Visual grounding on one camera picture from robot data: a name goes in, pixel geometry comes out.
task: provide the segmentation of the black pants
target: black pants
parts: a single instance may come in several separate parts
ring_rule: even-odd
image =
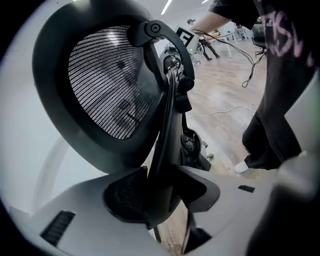
[[[256,112],[242,136],[242,143],[249,155],[244,159],[249,168],[276,169],[281,162],[272,150],[265,128]]]
[[[210,59],[210,58],[209,58],[209,56],[208,56],[207,53],[206,53],[206,47],[208,47],[208,48],[211,50],[211,52],[213,53],[213,55],[214,55],[215,57],[219,57],[219,55],[217,54],[217,52],[215,51],[215,49],[211,46],[211,44],[210,44],[207,40],[205,40],[205,39],[200,39],[199,42],[200,42],[200,43],[202,44],[202,46],[203,46],[203,50],[204,50],[203,55],[204,55],[204,57],[205,57],[207,60]]]

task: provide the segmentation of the black screw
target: black screw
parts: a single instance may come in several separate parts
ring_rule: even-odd
[[[152,31],[153,33],[158,33],[158,32],[160,31],[160,29],[161,29],[161,27],[160,27],[158,24],[153,24],[153,25],[151,26],[151,31]]]

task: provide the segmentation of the white sneaker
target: white sneaker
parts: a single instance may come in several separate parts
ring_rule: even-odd
[[[237,174],[242,174],[245,171],[247,171],[249,169],[248,165],[246,164],[245,161],[242,161],[241,163],[238,163],[235,167],[234,167],[234,171]]]

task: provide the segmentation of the black t-shirt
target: black t-shirt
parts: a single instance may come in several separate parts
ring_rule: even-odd
[[[284,160],[301,151],[285,114],[307,87],[319,53],[315,41],[319,11],[312,1],[299,5],[287,0],[215,0],[210,11],[251,29],[260,16],[267,47],[266,86],[258,115],[271,148]]]

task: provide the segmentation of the ceiling light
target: ceiling light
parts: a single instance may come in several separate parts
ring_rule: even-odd
[[[168,9],[169,5],[171,4],[172,0],[168,0],[165,7],[163,8],[161,15],[165,14],[166,10]]]

